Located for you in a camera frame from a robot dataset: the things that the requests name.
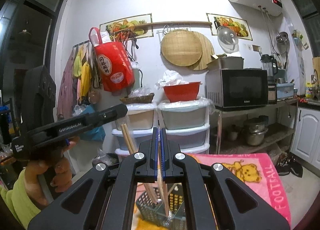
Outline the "green sleeve forearm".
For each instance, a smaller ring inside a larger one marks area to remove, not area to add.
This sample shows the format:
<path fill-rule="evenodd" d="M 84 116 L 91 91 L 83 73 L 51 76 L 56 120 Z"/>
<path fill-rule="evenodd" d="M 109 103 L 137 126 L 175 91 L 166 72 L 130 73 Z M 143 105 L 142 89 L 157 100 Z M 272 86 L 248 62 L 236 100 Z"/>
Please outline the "green sleeve forearm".
<path fill-rule="evenodd" d="M 4 201 L 15 220 L 27 229 L 31 220 L 41 212 L 29 198 L 24 186 L 25 169 L 21 171 L 12 190 L 1 186 L 1 200 Z"/>

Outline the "left hand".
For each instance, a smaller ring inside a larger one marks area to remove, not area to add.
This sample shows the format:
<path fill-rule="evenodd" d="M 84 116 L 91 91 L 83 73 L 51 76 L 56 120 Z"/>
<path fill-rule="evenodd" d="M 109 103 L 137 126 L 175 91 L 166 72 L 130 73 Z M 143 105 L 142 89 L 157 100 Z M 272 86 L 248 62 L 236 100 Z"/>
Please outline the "left hand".
<path fill-rule="evenodd" d="M 27 196 L 39 209 L 49 205 L 39 177 L 49 171 L 48 179 L 44 182 L 56 193 L 65 192 L 72 185 L 71 165 L 67 158 L 61 157 L 58 162 L 48 160 L 32 160 L 24 170 L 24 187 Z"/>

